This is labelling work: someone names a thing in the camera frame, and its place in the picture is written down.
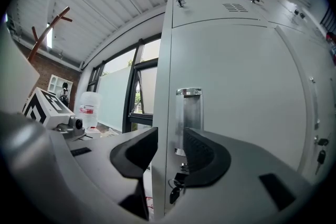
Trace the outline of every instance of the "ceiling light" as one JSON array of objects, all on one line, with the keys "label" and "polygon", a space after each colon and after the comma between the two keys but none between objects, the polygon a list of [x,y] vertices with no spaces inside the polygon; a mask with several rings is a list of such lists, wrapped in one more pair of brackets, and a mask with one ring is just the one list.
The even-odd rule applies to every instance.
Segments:
[{"label": "ceiling light", "polygon": [[53,43],[53,29],[50,29],[50,31],[47,34],[47,46],[49,48],[52,48],[52,43]]}]

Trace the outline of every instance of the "red label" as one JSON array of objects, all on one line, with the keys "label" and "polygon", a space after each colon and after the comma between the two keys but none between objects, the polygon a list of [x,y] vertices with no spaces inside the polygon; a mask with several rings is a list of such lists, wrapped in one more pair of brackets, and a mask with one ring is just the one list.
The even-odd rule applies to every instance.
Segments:
[{"label": "red label", "polygon": [[80,108],[79,111],[84,114],[93,114],[93,109],[83,109]]}]

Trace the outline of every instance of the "brick wall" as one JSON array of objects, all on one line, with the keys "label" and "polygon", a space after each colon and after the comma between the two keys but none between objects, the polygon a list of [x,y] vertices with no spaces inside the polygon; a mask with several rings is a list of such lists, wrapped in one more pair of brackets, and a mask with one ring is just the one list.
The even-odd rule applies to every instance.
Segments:
[{"label": "brick wall", "polygon": [[[21,52],[28,57],[30,49],[27,47],[16,43]],[[55,62],[41,54],[36,54],[33,62],[31,63],[36,71],[40,74],[40,77],[36,83],[36,87],[43,90],[48,90],[49,81],[51,75],[58,76],[60,78],[72,81],[71,93],[70,93],[70,103],[69,109],[73,111],[75,103],[75,95],[77,92],[78,81],[80,78],[80,72],[77,72],[69,67],[63,66],[62,64]]]}]

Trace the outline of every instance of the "water bottle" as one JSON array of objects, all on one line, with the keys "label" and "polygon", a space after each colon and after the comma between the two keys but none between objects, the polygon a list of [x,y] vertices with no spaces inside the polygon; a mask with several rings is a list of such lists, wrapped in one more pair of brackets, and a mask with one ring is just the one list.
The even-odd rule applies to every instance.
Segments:
[{"label": "water bottle", "polygon": [[85,129],[97,126],[100,99],[101,95],[96,92],[84,92],[80,97],[79,117]]}]

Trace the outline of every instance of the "ventilation slot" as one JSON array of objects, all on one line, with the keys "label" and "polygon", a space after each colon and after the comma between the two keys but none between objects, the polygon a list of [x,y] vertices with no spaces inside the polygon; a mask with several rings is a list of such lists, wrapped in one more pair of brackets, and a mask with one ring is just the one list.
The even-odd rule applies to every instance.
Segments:
[{"label": "ventilation slot", "polygon": [[248,12],[241,4],[223,4],[229,12]]}]

